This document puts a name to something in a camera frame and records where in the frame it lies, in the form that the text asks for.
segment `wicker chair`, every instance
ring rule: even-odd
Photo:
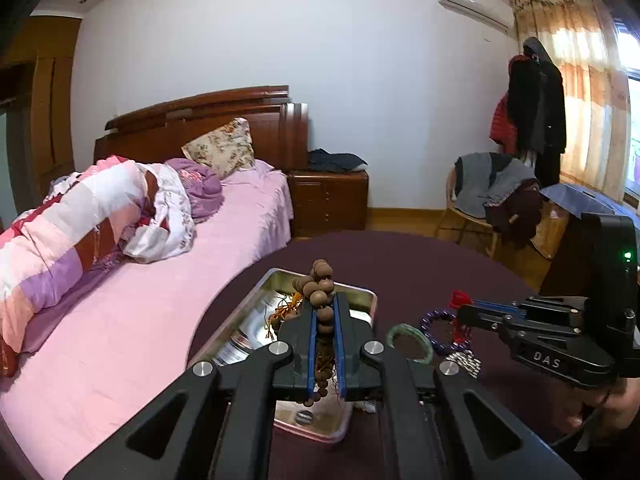
[[[456,209],[456,201],[453,199],[453,191],[455,189],[456,189],[456,168],[453,167],[451,168],[451,171],[449,171],[449,176],[447,177],[447,207],[442,212],[442,215],[440,216],[440,220],[438,220],[438,224],[436,225],[436,229],[433,235],[436,238],[438,237],[438,232],[440,231],[440,229],[443,228],[442,223],[444,222],[444,219],[447,217],[447,214],[449,213],[449,211],[451,211],[458,216],[462,216],[462,218],[465,219],[465,222],[462,225],[462,228],[460,229],[449,228],[453,231],[460,231],[460,234],[458,235],[458,240],[456,240],[456,243],[460,245],[460,242],[462,241],[462,237],[464,236],[466,228],[470,222],[472,224],[483,227],[484,229],[488,229],[491,232],[492,236],[491,236],[491,246],[486,248],[486,253],[489,255],[489,258],[493,260],[495,256],[495,249],[498,246],[498,239],[500,237],[500,233],[494,231],[494,228],[492,227],[492,225],[488,224],[484,220],[479,218],[474,218],[473,216],[470,216],[466,213],[463,213],[459,209]]]

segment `pillow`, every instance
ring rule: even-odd
[[[254,164],[249,121],[236,117],[229,124],[204,134],[182,147],[184,156],[225,178],[239,168]]]

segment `bracelet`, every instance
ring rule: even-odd
[[[471,350],[471,341],[468,339],[462,343],[454,341],[453,343],[446,344],[439,342],[433,335],[431,335],[431,323],[435,320],[453,321],[456,319],[456,314],[450,310],[439,309],[428,312],[422,318],[420,330],[424,333],[426,338],[433,346],[434,352],[437,355],[447,356],[454,352],[463,352],[465,350]]]
[[[418,345],[420,345],[420,348],[424,352],[424,357],[422,359],[413,359],[413,361],[425,365],[428,365],[431,362],[433,359],[433,347],[431,346],[431,342],[428,337],[420,332],[416,327],[408,325],[407,323],[395,325],[386,333],[386,345],[391,348],[395,348],[394,338],[397,335],[409,336],[411,339],[416,341]]]

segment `window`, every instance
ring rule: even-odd
[[[623,23],[618,24],[618,49],[620,61],[629,76],[631,100],[631,147],[626,188],[640,196],[640,43]]]

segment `screw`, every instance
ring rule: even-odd
[[[455,375],[460,371],[460,367],[453,361],[443,361],[440,363],[440,371],[445,375]]]
[[[364,343],[364,351],[367,354],[379,354],[385,349],[384,345],[380,341],[367,341]]]
[[[269,352],[274,355],[284,354],[287,350],[289,350],[289,345],[284,341],[274,341],[269,345]]]
[[[200,361],[193,365],[192,370],[198,377],[206,377],[213,371],[213,365],[209,361]]]

